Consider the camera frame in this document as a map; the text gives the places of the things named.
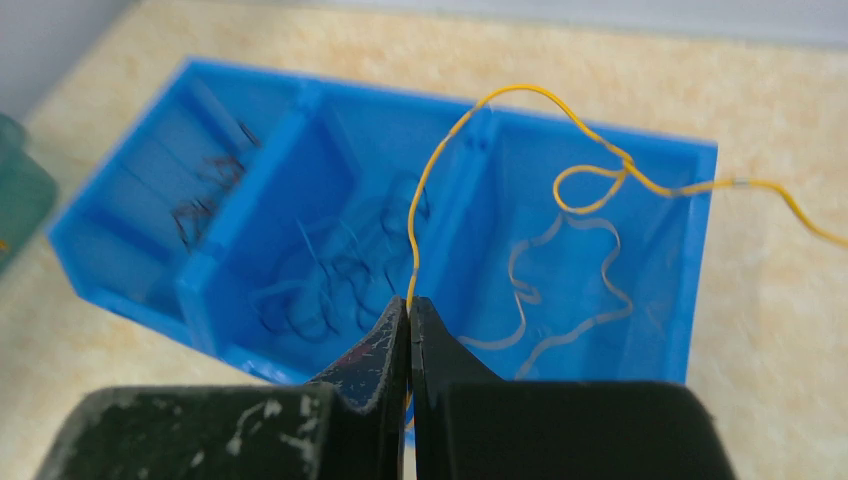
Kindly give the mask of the teal transparent plastic tray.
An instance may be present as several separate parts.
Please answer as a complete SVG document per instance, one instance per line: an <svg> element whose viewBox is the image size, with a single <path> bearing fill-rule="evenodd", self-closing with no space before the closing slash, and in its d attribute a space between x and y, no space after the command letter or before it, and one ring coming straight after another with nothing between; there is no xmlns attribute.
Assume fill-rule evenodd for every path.
<svg viewBox="0 0 848 480"><path fill-rule="evenodd" d="M23 250L58 197L58 185L27 151L28 135L1 114L1 273Z"/></svg>

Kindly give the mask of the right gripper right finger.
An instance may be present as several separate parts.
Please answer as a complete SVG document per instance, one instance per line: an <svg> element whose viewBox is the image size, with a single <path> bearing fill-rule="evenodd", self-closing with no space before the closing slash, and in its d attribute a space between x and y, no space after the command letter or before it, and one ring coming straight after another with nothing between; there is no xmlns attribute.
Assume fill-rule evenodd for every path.
<svg viewBox="0 0 848 480"><path fill-rule="evenodd" d="M446 329L431 301L411 324L421 479L730 479L707 410L652 381L508 381Z"/></svg>

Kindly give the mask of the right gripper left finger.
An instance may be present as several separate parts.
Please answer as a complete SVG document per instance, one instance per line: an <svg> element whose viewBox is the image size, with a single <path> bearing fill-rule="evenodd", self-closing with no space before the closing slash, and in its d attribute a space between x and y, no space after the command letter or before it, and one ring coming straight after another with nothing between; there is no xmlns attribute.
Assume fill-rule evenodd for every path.
<svg viewBox="0 0 848 480"><path fill-rule="evenodd" d="M408 317L374 327L302 385L124 386L66 418L40 479L398 479Z"/></svg>

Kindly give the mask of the blue three-compartment bin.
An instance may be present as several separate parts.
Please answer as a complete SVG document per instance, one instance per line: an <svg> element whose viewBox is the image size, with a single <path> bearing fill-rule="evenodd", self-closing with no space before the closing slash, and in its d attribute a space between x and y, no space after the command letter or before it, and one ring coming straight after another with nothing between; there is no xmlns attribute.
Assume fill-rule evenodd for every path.
<svg viewBox="0 0 848 480"><path fill-rule="evenodd" d="M393 296L500 376L687 376L713 144L192 58L49 239L85 300L275 383Z"/></svg>

